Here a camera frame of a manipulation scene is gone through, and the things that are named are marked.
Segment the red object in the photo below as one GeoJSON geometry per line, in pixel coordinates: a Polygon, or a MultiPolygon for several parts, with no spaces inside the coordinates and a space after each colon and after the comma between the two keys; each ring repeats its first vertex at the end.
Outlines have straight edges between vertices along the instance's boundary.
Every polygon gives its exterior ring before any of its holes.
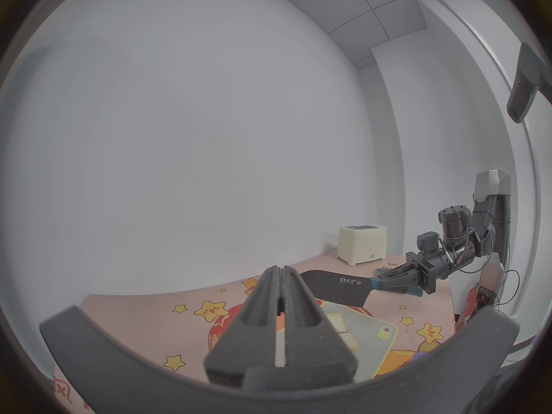
{"type": "Polygon", "coordinates": [[[464,310],[462,311],[462,314],[458,318],[458,322],[455,325],[454,332],[458,332],[460,328],[466,325],[466,322],[468,321],[468,319],[470,319],[470,316],[472,315],[474,307],[478,303],[477,294],[478,294],[477,287],[472,287],[472,289],[467,295],[466,305],[464,306],[464,310]]]}
{"type": "Polygon", "coordinates": [[[209,349],[219,340],[220,336],[224,333],[224,330],[228,328],[228,325],[230,325],[230,322],[232,322],[233,317],[238,313],[242,305],[243,304],[239,304],[232,307],[228,310],[227,315],[219,316],[215,319],[215,322],[209,330],[209,349]]]}
{"type": "Polygon", "coordinates": [[[73,403],[69,398],[71,394],[71,387],[64,380],[53,378],[53,393],[59,393],[62,397],[65,397],[69,402],[73,403]]]}

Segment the table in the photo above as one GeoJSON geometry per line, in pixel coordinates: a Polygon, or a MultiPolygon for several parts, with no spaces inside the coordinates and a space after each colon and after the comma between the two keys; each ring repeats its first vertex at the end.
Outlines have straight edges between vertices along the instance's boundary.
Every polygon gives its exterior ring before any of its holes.
{"type": "MultiPolygon", "coordinates": [[[[361,277],[376,268],[393,268],[404,256],[349,266],[332,250],[293,265],[299,273],[326,270],[361,277]]],[[[203,359],[251,293],[260,276],[186,292],[143,295],[89,295],[81,308],[127,348],[170,372],[208,382],[203,359]]],[[[454,334],[454,311],[448,280],[418,298],[372,291],[361,311],[397,327],[397,336],[377,375],[393,371],[438,347],[454,334]]],[[[278,320],[277,329],[283,328],[278,320]]],[[[90,413],[56,367],[54,391],[74,413],[90,413]]]]}

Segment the knife blade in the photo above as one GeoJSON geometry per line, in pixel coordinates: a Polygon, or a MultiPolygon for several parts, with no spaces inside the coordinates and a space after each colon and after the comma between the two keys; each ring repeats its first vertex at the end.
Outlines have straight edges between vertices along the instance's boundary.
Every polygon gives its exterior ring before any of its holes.
{"type": "Polygon", "coordinates": [[[309,270],[301,273],[314,297],[336,304],[362,307],[373,290],[370,279],[347,274],[309,270]]]}

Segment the yellow star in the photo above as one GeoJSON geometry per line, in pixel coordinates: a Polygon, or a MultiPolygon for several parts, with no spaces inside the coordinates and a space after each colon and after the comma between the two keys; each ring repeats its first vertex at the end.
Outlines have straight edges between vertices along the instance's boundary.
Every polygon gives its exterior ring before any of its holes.
{"type": "Polygon", "coordinates": [[[178,314],[182,314],[185,311],[188,311],[185,305],[175,305],[175,309],[173,311],[176,311],[178,314]]]}
{"type": "Polygon", "coordinates": [[[224,309],[226,302],[211,302],[208,300],[203,301],[203,306],[194,311],[194,314],[198,316],[203,316],[207,322],[214,321],[217,316],[225,316],[228,314],[228,311],[224,309]]]}
{"type": "Polygon", "coordinates": [[[444,339],[441,335],[441,327],[434,327],[429,323],[426,323],[423,328],[416,331],[416,333],[421,335],[427,343],[442,341],[444,339]]]}
{"type": "Polygon", "coordinates": [[[255,278],[249,278],[248,280],[243,280],[242,284],[245,285],[245,288],[253,288],[255,285],[257,285],[258,280],[255,278]]]}
{"type": "Polygon", "coordinates": [[[414,323],[414,321],[412,321],[412,318],[411,317],[401,317],[401,323],[403,323],[404,325],[406,325],[408,327],[408,325],[412,325],[414,323]]]}
{"type": "Polygon", "coordinates": [[[166,357],[167,357],[167,362],[165,362],[163,366],[167,368],[172,368],[173,371],[176,371],[178,368],[186,365],[184,362],[182,362],[181,355],[175,355],[175,356],[168,355],[166,357]]]}

